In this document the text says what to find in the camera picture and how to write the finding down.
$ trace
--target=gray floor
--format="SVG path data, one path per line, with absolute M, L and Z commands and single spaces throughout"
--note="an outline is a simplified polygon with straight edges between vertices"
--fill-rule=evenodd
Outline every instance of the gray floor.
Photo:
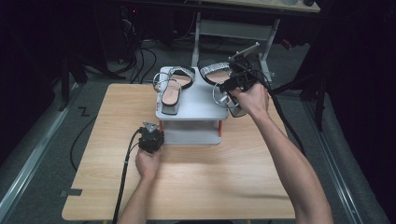
M 217 45 L 216 43 L 206 44 L 201 47 L 201 59 L 214 58 L 218 61 L 226 61 L 228 56 L 235 51 L 249 47 L 253 42 L 229 40 L 230 44 Z M 172 48 L 156 44 L 155 42 L 145 43 L 145 47 L 155 52 L 157 62 L 148 73 L 144 83 L 155 75 L 163 66 L 170 65 L 190 65 L 191 45 L 189 42 L 182 42 L 181 45 L 174 45 Z M 273 45 L 268 57 L 270 70 L 275 73 L 273 77 L 273 88 L 281 86 L 294 79 L 298 67 L 300 66 L 309 46 L 297 46 L 291 50 L 282 46 Z M 142 70 L 144 74 L 153 63 L 153 56 L 143 51 L 145 66 Z M 138 55 L 138 66 L 142 60 Z M 121 65 L 109 63 L 111 69 L 116 69 Z M 128 83 L 131 73 L 125 73 L 127 79 L 115 81 L 106 77 L 90 76 L 85 86 L 76 87 L 73 91 L 76 96 L 74 101 L 67 108 L 66 112 L 60 113 L 58 108 L 61 104 L 59 86 L 55 88 L 57 97 L 50 108 L 35 124 L 31 131 L 25 135 L 20 144 L 15 148 L 8 160 L 0 168 L 0 196 L 4 199 L 11 192 L 10 187 L 15 183 L 16 177 L 23 169 L 23 165 L 29 157 L 37 151 L 42 143 L 42 139 L 51 128 L 53 121 L 60 115 L 64 115 L 64 120 L 60 124 L 47 147 L 43 149 L 44 157 L 39 160 L 37 167 L 33 168 L 33 177 L 26 182 L 25 190 L 21 190 L 21 197 L 13 204 L 13 209 L 3 219 L 2 223 L 82 223 L 71 222 L 62 219 L 62 209 L 65 197 L 62 196 L 64 190 L 70 188 L 75 171 L 69 160 L 70 150 L 77 139 L 78 134 L 97 115 L 100 104 L 106 93 L 106 88 L 110 83 Z M 287 91 L 278 95 L 278 100 L 283 112 L 301 138 L 306 151 L 306 157 L 310 160 L 318 173 L 319 179 L 325 188 L 327 197 L 332 206 L 335 223 L 389 223 L 382 208 L 375 200 L 369 185 L 361 173 L 359 165 L 351 154 L 347 142 L 344 139 L 342 130 L 332 111 L 332 104 L 326 98 L 326 109 L 323 116 L 323 133 L 319 133 L 312 123 L 310 114 L 311 105 L 314 102 L 302 103 L 298 97 L 298 91 Z M 82 107 L 86 108 L 85 115 L 82 116 Z M 84 148 L 92 130 L 89 125 L 73 148 L 73 161 L 78 165 Z M 336 179 L 329 170 L 326 159 L 327 148 L 331 152 L 332 158 L 336 161 L 339 175 L 345 181 L 347 196 L 353 200 L 356 210 L 350 214 L 350 210 L 340 198 L 343 189 L 339 189 Z M 245 220 L 235 220 L 235 223 L 246 223 Z M 252 220 L 252 223 L 267 223 L 268 220 Z M 293 220 L 273 220 L 272 223 L 293 223 Z

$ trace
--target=hand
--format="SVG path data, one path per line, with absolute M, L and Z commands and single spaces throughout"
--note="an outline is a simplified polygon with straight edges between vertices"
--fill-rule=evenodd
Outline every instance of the hand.
M 230 93 L 238 99 L 239 105 L 250 116 L 268 109 L 268 90 L 260 83 L 254 84 L 248 91 L 242 92 L 240 89 L 235 89 Z
M 161 151 L 162 149 L 160 148 L 160 150 L 150 154 L 139 148 L 134 161 L 142 179 L 153 179 L 155 177 L 160 166 Z

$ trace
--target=forearm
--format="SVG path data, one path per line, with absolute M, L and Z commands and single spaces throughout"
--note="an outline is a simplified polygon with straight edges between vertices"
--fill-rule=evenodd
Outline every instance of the forearm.
M 148 198 L 153 179 L 140 179 L 134 193 L 119 217 L 118 224 L 145 224 L 147 220 Z
M 274 160 L 283 187 L 296 211 L 297 222 L 315 220 L 332 223 L 323 188 L 309 161 L 263 111 L 252 116 Z

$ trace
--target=metal stand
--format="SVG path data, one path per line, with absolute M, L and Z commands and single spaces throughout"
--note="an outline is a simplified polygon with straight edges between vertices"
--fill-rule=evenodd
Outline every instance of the metal stand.
M 169 77 L 165 74 L 172 67 L 161 69 L 160 80 Z M 192 86 L 180 93 L 180 106 L 175 115 L 163 113 L 162 92 L 167 82 L 161 83 L 161 92 L 157 97 L 156 116 L 160 120 L 160 129 L 164 130 L 165 144 L 171 145 L 217 145 L 221 142 L 222 120 L 228 118 L 228 110 L 218 106 L 213 101 L 213 86 L 207 84 L 195 69 L 195 79 Z
M 191 67 L 196 67 L 199 61 L 200 35 L 216 35 L 235 38 L 255 39 L 267 41 L 265 52 L 260 53 L 260 65 L 266 80 L 271 83 L 272 76 L 268 69 L 267 56 L 273 44 L 280 19 L 275 20 L 273 26 L 254 25 L 227 21 L 201 20 L 201 13 L 197 12 L 195 26 L 195 43 L 192 53 Z

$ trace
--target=wire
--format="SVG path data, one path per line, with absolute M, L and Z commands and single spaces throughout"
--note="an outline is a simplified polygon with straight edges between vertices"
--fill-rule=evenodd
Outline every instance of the wire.
M 253 42 L 253 41 L 256 41 L 256 40 L 251 40 L 251 39 L 248 39 L 248 40 L 245 40 L 245 39 L 243 39 L 244 41 L 243 42 L 241 42 L 241 43 L 239 43 L 238 41 L 233 41 L 233 40 L 235 40 L 236 38 L 226 38 L 226 37 L 223 37 L 223 42 L 225 43 L 225 44 L 230 44 L 230 45 L 239 45 L 239 46 L 244 46 L 244 45 L 247 45 L 247 44 L 251 44 L 251 42 Z
M 224 44 L 224 42 L 223 42 L 223 39 L 224 38 L 222 38 L 222 37 L 217 37 L 217 36 L 206 36 L 206 39 L 209 39 L 209 41 L 208 41 L 208 43 L 209 44 L 213 44 L 213 42 L 215 41 L 215 40 L 218 40 L 219 41 L 219 43 L 218 43 L 218 45 L 217 46 L 215 46 L 215 47 L 213 47 L 213 48 L 208 48 L 208 47 L 205 47 L 203 44 L 203 42 L 205 41 L 205 39 L 204 38 L 201 38 L 203 41 L 200 41 L 200 44 L 199 44 L 199 47 L 200 48 L 202 48 L 202 49 L 210 49 L 210 50 L 213 50 L 213 49 L 219 49 L 223 44 Z
M 74 140 L 72 146 L 70 147 L 70 156 L 69 156 L 69 160 L 70 160 L 70 163 L 72 164 L 73 169 L 74 169 L 75 171 L 77 171 L 77 166 L 76 166 L 76 164 L 75 164 L 74 161 L 73 161 L 73 150 L 74 150 L 74 147 L 75 147 L 75 145 L 76 145 L 76 142 L 77 142 L 78 139 L 81 137 L 82 133 L 84 133 L 84 131 L 90 126 L 91 123 L 93 123 L 94 120 L 96 120 L 97 117 L 98 117 L 98 116 L 96 115 L 95 117 L 93 117 L 93 119 L 90 120 L 90 122 L 88 122 L 88 123 L 85 125 L 85 127 L 79 132 L 79 134 L 78 134 L 77 137 L 75 138 L 75 140 Z
M 155 53 L 149 49 L 143 49 L 146 50 L 148 52 L 150 52 L 152 54 L 152 56 L 154 56 L 154 62 L 152 63 L 151 67 L 148 69 L 148 71 L 142 76 L 142 79 L 140 80 L 140 84 L 143 84 L 143 79 L 145 78 L 145 76 L 149 73 L 149 71 L 151 71 L 151 69 L 154 67 L 155 63 L 157 62 L 157 55 L 155 55 Z
M 257 74 L 252 73 L 251 70 L 247 69 L 242 64 L 240 64 L 240 63 L 235 63 L 235 64 L 238 67 L 242 68 L 245 72 L 250 73 L 254 77 L 257 77 Z M 282 111 L 282 107 L 280 106 L 280 103 L 277 100 L 276 95 L 273 93 L 273 90 L 271 89 L 271 86 L 269 84 L 269 81 L 268 81 L 267 77 L 259 70 L 254 70 L 254 71 L 260 72 L 262 74 L 262 76 L 266 79 L 266 82 L 265 82 L 261 78 L 258 78 L 260 83 L 268 90 L 268 93 L 271 95 L 271 97 L 272 97 L 272 99 L 274 101 L 274 106 L 276 108 L 277 113 L 279 114 L 279 116 L 282 119 L 282 121 L 285 124 L 285 126 L 289 129 L 289 131 L 293 135 L 294 139 L 296 140 L 297 144 L 299 145 L 300 151 L 303 153 L 303 155 L 305 155 L 305 149 L 304 149 L 303 143 L 302 143 L 300 137 L 298 136 L 297 132 L 294 131 L 293 127 L 290 125 L 289 121 L 286 119 L 286 117 L 285 117 L 285 115 L 284 115 L 284 113 Z
M 136 58 L 133 57 L 133 58 L 128 62 L 128 64 L 127 64 L 125 67 L 123 67 L 123 68 L 121 68 L 121 69 L 119 69 L 119 70 L 116 70 L 116 71 L 114 71 L 114 72 L 113 72 L 113 71 L 111 71 L 111 72 L 118 75 L 118 74 L 121 74 L 121 73 L 124 73 L 124 72 L 130 70 L 130 69 L 133 68 L 135 65 L 136 65 Z M 100 72 L 95 72 L 95 71 L 89 69 L 87 66 L 84 66 L 84 70 L 85 70 L 87 73 L 89 73 L 89 74 L 91 74 L 91 75 L 94 75 L 94 76 L 99 76 L 99 77 L 100 77 L 100 76 L 104 76 L 104 75 L 105 75 L 105 74 L 100 73 Z
M 134 76 L 134 72 L 136 71 L 136 66 L 134 67 L 134 70 L 131 73 L 131 77 L 130 77 L 130 83 L 132 83 L 132 77 Z
M 189 28 L 189 30 L 187 31 L 187 33 L 184 34 L 182 37 L 180 37 L 180 38 L 178 38 L 178 39 L 175 39 L 175 40 L 184 39 L 184 37 L 186 37 L 186 36 L 190 33 L 190 31 L 191 31 L 191 29 L 192 29 L 192 26 L 194 25 L 195 15 L 196 15 L 196 12 L 194 12 L 194 14 L 192 15 L 192 20 L 191 20 L 190 28 Z
M 142 48 L 142 47 L 140 46 L 141 49 L 153 49 L 153 48 L 157 47 L 157 45 L 158 45 L 158 40 L 155 40 L 155 39 L 142 40 L 140 43 L 143 44 L 143 43 L 145 43 L 145 42 L 154 42 L 154 45 L 153 45 L 153 46 L 150 46 L 149 48 L 148 48 L 148 47 Z
M 114 211 L 114 217 L 113 217 L 113 222 L 112 223 L 117 223 L 117 220 L 118 220 L 119 211 L 120 211 L 120 205 L 121 205 L 121 200 L 122 200 L 122 194 L 123 194 L 123 190 L 124 190 L 124 186 L 125 186 L 125 179 L 126 179 L 126 172 L 127 172 L 127 168 L 128 168 L 129 157 L 130 157 L 131 152 L 134 149 L 134 147 L 136 147 L 137 144 L 138 144 L 138 143 L 136 143 L 132 147 L 132 143 L 134 142 L 134 138 L 136 137 L 136 135 L 138 133 L 141 133 L 141 128 L 137 129 L 136 132 L 134 132 L 134 135 L 132 135 L 132 138 L 131 138 L 131 141 L 129 143 L 128 150 L 127 150 L 127 153 L 126 153 L 126 156 L 125 156 L 124 166 L 123 166 L 123 169 L 122 169 L 122 177 L 121 177 L 121 183 L 120 183 L 119 198 L 117 199 L 117 204 L 116 204 L 116 208 L 115 208 L 115 211 Z
M 126 33 L 129 33 L 129 30 L 131 29 L 131 27 L 134 27 L 134 26 L 133 26 L 132 23 L 131 23 L 130 21 L 128 21 L 128 20 L 123 19 L 122 21 L 125 21 L 125 22 L 129 25 L 128 30 L 126 31 Z
M 137 79 L 139 81 L 139 74 L 142 71 L 143 67 L 145 66 L 145 57 L 143 55 L 143 50 L 141 48 L 140 49 L 140 55 L 142 57 L 142 66 L 140 66 L 139 70 L 137 71 L 136 75 L 134 76 L 134 78 L 132 78 L 133 74 L 131 74 L 131 84 L 134 83 L 134 81 Z
M 189 36 L 189 37 L 185 37 L 183 39 L 179 39 L 179 40 L 174 40 L 174 44 L 182 46 L 182 47 L 187 47 L 187 46 L 191 46 L 194 44 L 194 36 Z

